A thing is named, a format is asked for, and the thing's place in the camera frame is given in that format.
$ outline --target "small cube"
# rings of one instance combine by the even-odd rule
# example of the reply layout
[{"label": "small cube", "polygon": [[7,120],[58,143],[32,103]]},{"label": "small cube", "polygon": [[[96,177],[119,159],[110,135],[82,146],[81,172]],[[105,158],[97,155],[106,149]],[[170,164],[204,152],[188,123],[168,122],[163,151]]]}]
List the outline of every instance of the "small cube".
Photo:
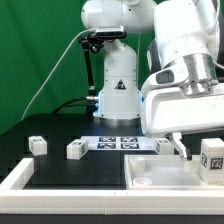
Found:
[{"label": "small cube", "polygon": [[29,149],[34,156],[47,154],[47,142],[41,136],[29,137]]},{"label": "small cube", "polygon": [[199,174],[207,182],[224,180],[224,142],[220,138],[202,139]]},{"label": "small cube", "polygon": [[153,145],[159,155],[174,155],[174,147],[166,138],[155,138]]},{"label": "small cube", "polygon": [[76,139],[67,145],[67,159],[81,159],[88,152],[89,142],[87,140]]}]

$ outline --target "green backdrop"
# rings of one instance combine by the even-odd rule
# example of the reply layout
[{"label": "green backdrop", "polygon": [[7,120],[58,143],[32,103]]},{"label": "green backdrop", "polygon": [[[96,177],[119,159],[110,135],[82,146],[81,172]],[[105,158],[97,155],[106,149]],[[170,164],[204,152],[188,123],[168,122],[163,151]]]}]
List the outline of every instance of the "green backdrop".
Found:
[{"label": "green backdrop", "polygon": [[[27,104],[70,41],[84,29],[80,19],[84,2],[0,0],[0,134],[20,121]],[[137,37],[130,35],[125,43],[136,50]],[[153,33],[141,37],[139,88],[148,77],[146,48],[152,38]],[[100,89],[103,54],[91,58],[96,87]],[[27,115],[49,113],[65,101],[86,96],[87,90],[84,56],[76,42]],[[64,111],[84,112],[84,109]]]}]

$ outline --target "white cable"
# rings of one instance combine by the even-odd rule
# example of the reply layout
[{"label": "white cable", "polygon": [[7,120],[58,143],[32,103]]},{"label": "white cable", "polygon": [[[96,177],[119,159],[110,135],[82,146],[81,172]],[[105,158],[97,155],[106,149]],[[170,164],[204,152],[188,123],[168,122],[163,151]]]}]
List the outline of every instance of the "white cable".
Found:
[{"label": "white cable", "polygon": [[137,49],[137,62],[136,62],[136,86],[138,88],[138,76],[139,76],[139,55],[141,47],[141,34],[138,35],[138,49]]},{"label": "white cable", "polygon": [[220,65],[219,63],[213,61],[214,65],[217,67],[217,68],[220,68],[222,70],[224,70],[224,66],[223,65]]},{"label": "white cable", "polygon": [[215,17],[215,22],[214,22],[210,35],[213,35],[215,33],[215,29],[219,20],[219,13],[220,13],[220,0],[217,0],[216,17]]},{"label": "white cable", "polygon": [[83,33],[86,32],[90,32],[93,31],[95,29],[89,29],[89,30],[84,30],[82,32],[80,32],[72,41],[71,43],[68,45],[68,47],[66,48],[66,50],[64,51],[64,53],[62,54],[62,56],[60,57],[60,59],[58,60],[58,62],[56,63],[56,65],[54,66],[54,68],[52,69],[52,71],[50,72],[50,74],[48,75],[47,79],[44,81],[44,83],[42,84],[42,86],[40,87],[40,89],[37,91],[37,93],[34,95],[34,97],[32,98],[32,100],[29,102],[28,106],[26,107],[23,116],[21,118],[21,121],[25,118],[27,111],[29,110],[30,106],[32,105],[33,101],[36,99],[36,97],[39,95],[39,93],[41,92],[41,90],[44,88],[44,86],[46,85],[46,83],[48,82],[48,80],[51,78],[51,76],[53,75],[53,73],[55,72],[55,70],[57,69],[58,65],[60,64],[60,62],[62,61],[62,59],[64,58],[64,56],[66,55],[66,53],[68,52],[68,50],[71,48],[71,46],[73,45],[73,43],[76,41],[76,39],[82,35]]}]

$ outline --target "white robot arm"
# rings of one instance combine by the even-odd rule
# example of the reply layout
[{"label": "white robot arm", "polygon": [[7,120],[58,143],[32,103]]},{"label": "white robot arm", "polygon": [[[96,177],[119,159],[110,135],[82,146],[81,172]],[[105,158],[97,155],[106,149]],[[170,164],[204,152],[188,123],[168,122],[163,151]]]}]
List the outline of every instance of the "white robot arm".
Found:
[{"label": "white robot arm", "polygon": [[[144,33],[153,29],[155,7],[152,0],[89,0],[83,6],[82,21],[86,28],[100,28],[105,35],[118,27],[127,33]],[[136,124],[141,110],[141,94],[136,85],[137,55],[120,40],[103,44],[104,87],[93,116],[96,121],[113,126]]]},{"label": "white robot arm", "polygon": [[171,0],[156,7],[154,19],[162,70],[142,87],[142,130],[148,137],[170,136],[190,159],[181,133],[224,126],[224,87],[213,63],[220,44],[216,10],[211,0]]}]

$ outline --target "table surface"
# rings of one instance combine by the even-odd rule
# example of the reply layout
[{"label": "table surface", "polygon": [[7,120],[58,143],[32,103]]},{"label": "table surface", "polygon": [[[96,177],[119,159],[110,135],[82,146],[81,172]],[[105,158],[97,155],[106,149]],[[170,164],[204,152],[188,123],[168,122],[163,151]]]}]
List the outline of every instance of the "table surface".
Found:
[{"label": "table surface", "polygon": [[[28,148],[29,136],[42,136],[48,143],[48,154],[34,158],[35,173],[25,189],[126,189],[125,154],[149,154],[145,151],[89,151],[81,160],[67,160],[66,146],[81,136],[143,136],[140,125],[109,127],[88,120],[84,114],[36,114],[19,122],[0,136],[0,183],[23,159],[33,158]],[[199,154],[202,138],[221,137],[224,131],[183,136],[183,143]],[[0,215],[0,223],[50,222],[81,223],[210,223],[223,222],[224,216],[103,216],[103,215]]]}]

